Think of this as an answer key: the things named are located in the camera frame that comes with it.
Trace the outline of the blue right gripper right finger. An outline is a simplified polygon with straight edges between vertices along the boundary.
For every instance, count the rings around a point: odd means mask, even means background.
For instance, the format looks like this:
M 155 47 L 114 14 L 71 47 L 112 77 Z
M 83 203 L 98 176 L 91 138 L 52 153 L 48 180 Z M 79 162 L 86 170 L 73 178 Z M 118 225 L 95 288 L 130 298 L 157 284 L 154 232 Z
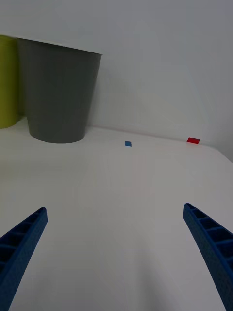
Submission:
M 186 222 L 214 281 L 225 310 L 233 311 L 233 234 L 190 203 Z

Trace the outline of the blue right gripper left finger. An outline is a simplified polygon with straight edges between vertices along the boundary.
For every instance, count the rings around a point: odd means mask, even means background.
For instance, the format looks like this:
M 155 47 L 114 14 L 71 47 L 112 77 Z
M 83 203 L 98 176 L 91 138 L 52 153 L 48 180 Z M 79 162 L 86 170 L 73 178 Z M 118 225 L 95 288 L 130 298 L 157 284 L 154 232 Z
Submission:
M 0 310 L 9 310 L 47 222 L 42 207 L 0 238 Z

